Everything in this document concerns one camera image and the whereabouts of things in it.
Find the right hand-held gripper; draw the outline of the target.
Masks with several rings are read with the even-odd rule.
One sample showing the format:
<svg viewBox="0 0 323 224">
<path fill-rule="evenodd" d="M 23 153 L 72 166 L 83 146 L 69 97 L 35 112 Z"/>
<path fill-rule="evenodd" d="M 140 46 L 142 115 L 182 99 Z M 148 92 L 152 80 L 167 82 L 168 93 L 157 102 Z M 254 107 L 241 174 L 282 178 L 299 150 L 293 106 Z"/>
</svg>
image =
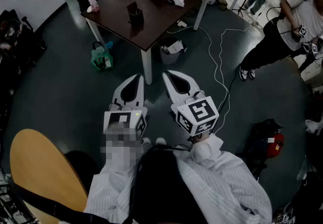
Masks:
<svg viewBox="0 0 323 224">
<path fill-rule="evenodd" d="M 191 136 L 210 131 L 219 118 L 219 113 L 211 96 L 200 90 L 196 81 L 178 71 L 163 72 L 163 81 L 175 121 Z"/>
</svg>

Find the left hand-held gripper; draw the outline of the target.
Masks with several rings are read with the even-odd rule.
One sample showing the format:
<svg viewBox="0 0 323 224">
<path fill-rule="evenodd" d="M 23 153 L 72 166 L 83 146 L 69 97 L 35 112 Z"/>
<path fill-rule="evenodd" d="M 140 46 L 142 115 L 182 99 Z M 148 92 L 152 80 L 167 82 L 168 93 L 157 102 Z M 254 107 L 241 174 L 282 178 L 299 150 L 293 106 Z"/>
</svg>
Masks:
<svg viewBox="0 0 323 224">
<path fill-rule="evenodd" d="M 103 133 L 113 133 L 113 126 L 123 127 L 125 131 L 141 139 L 147 127 L 147 108 L 144 107 L 144 78 L 136 74 L 119 85 L 113 95 L 109 111 L 104 113 Z"/>
</svg>

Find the black pen holder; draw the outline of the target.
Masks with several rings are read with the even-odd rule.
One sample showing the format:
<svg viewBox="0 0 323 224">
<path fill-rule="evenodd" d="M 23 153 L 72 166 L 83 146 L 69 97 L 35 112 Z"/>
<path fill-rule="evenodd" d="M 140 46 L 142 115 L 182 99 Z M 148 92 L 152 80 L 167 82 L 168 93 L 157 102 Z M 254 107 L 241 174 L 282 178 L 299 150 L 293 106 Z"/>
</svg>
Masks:
<svg viewBox="0 0 323 224">
<path fill-rule="evenodd" d="M 138 8 L 137 2 L 132 2 L 127 6 L 130 24 L 133 26 L 141 26 L 144 23 L 143 11 Z"/>
</svg>

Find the person's right forearm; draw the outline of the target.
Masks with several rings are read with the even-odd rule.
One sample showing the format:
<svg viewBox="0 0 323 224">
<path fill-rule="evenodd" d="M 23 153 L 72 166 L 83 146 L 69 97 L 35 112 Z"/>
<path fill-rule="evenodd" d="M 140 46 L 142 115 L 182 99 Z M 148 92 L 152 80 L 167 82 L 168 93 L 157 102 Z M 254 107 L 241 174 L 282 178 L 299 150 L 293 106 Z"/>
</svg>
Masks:
<svg viewBox="0 0 323 224">
<path fill-rule="evenodd" d="M 196 163 L 220 176 L 233 193 L 251 194 L 257 182 L 244 161 L 234 154 L 221 150 L 223 140 L 208 132 L 193 138 L 193 156 Z"/>
</svg>

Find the person's left forearm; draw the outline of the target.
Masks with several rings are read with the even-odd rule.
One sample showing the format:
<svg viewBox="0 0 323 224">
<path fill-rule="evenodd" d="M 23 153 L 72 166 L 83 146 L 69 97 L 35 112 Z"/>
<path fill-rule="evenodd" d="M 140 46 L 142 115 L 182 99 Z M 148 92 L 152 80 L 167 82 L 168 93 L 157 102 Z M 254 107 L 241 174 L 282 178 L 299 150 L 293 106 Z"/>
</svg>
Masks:
<svg viewBox="0 0 323 224">
<path fill-rule="evenodd" d="M 104 155 L 104 171 L 126 173 L 143 155 L 144 147 L 134 129 L 110 127 L 103 137 L 100 152 Z"/>
</svg>

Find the grey trash bin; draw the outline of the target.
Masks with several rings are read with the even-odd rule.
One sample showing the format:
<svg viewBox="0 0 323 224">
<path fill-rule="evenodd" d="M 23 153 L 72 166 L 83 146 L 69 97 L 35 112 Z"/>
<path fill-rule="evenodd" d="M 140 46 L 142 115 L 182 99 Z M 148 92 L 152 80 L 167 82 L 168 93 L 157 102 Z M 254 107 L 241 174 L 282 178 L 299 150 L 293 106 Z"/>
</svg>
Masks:
<svg viewBox="0 0 323 224">
<path fill-rule="evenodd" d="M 177 61 L 180 54 L 187 50 L 186 44 L 175 37 L 168 37 L 160 40 L 159 52 L 164 65 L 170 65 Z"/>
</svg>

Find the green shopping bag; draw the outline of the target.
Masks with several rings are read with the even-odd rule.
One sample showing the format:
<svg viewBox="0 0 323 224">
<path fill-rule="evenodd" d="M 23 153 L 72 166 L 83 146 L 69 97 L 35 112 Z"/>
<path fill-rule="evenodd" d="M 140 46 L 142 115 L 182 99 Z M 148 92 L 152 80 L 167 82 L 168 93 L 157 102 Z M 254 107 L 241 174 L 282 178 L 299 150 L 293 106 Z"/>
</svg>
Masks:
<svg viewBox="0 0 323 224">
<path fill-rule="evenodd" d="M 108 50 L 104 49 L 104 46 L 99 41 L 92 44 L 91 63 L 99 71 L 113 67 L 113 57 L 110 55 Z"/>
</svg>

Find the dark wooden table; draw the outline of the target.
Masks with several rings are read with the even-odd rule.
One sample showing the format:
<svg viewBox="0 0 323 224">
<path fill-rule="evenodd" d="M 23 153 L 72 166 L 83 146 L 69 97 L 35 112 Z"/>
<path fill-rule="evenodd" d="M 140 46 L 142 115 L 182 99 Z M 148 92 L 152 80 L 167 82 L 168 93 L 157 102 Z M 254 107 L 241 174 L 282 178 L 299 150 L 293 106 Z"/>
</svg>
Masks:
<svg viewBox="0 0 323 224">
<path fill-rule="evenodd" d="M 99 0 L 99 11 L 82 12 L 96 40 L 102 41 L 98 26 L 119 36 L 141 50 L 146 84 L 152 83 L 151 47 L 181 17 L 196 5 L 200 9 L 193 26 L 197 30 L 208 0 L 183 0 L 184 7 L 169 5 L 167 0 Z M 144 23 L 136 28 L 130 24 L 127 6 L 137 2 L 143 11 Z"/>
</svg>

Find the black stool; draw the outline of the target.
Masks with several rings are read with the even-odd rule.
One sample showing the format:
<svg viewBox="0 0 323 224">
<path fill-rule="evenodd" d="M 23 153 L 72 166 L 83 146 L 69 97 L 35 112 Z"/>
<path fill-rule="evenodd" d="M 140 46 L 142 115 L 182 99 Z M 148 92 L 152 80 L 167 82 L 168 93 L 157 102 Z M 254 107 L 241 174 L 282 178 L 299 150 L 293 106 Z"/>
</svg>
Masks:
<svg viewBox="0 0 323 224">
<path fill-rule="evenodd" d="M 89 193 L 94 175 L 100 172 L 96 162 L 82 151 L 70 151 L 65 154 L 65 157 L 78 175 L 86 192 Z"/>
</svg>

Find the red and black bag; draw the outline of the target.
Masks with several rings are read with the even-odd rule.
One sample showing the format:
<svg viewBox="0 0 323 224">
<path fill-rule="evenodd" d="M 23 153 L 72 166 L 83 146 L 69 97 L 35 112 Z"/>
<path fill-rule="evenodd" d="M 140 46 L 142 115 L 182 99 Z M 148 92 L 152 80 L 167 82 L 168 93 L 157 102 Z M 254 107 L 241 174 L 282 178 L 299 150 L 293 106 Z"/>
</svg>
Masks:
<svg viewBox="0 0 323 224">
<path fill-rule="evenodd" d="M 248 153 L 255 159 L 269 159 L 279 155 L 284 146 L 284 135 L 274 119 L 267 119 L 252 126 L 248 140 Z"/>
</svg>

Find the white striped shirt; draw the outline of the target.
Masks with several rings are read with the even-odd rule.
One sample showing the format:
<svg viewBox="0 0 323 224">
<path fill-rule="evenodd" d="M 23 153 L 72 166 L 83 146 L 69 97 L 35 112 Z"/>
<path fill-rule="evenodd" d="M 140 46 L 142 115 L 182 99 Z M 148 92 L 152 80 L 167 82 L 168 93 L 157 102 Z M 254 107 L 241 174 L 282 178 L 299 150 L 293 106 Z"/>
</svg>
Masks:
<svg viewBox="0 0 323 224">
<path fill-rule="evenodd" d="M 151 144 L 143 147 L 144 154 Z M 253 193 L 236 194 L 220 176 L 196 163 L 193 148 L 191 151 L 178 150 L 173 152 L 173 156 L 180 176 L 194 196 L 207 224 L 271 224 L 270 199 L 254 177 L 257 185 Z M 102 168 L 93 177 L 85 212 L 113 223 L 122 223 L 129 215 L 130 191 L 137 164 L 126 173 L 106 172 Z"/>
</svg>

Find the round wooden table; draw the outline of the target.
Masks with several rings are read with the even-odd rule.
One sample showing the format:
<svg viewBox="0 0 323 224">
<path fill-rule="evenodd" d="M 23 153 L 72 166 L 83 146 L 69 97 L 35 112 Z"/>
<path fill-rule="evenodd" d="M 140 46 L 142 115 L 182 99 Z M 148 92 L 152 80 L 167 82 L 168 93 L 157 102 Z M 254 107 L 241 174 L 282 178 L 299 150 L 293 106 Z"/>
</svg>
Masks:
<svg viewBox="0 0 323 224">
<path fill-rule="evenodd" d="M 10 168 L 15 184 L 82 212 L 87 192 L 74 168 L 43 134 L 24 129 L 16 134 L 10 149 Z"/>
</svg>

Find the pile of black bags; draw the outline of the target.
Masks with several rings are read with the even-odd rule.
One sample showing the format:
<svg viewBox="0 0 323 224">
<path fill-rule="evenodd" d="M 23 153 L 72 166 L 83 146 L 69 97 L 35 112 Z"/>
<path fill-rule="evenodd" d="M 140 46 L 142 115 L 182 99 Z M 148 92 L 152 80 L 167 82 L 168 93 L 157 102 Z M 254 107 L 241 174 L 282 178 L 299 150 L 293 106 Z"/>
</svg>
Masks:
<svg viewBox="0 0 323 224">
<path fill-rule="evenodd" d="M 45 41 L 34 32 L 26 16 L 19 18 L 15 10 L 0 13 L 0 51 L 21 67 L 35 68 L 46 49 Z"/>
</svg>

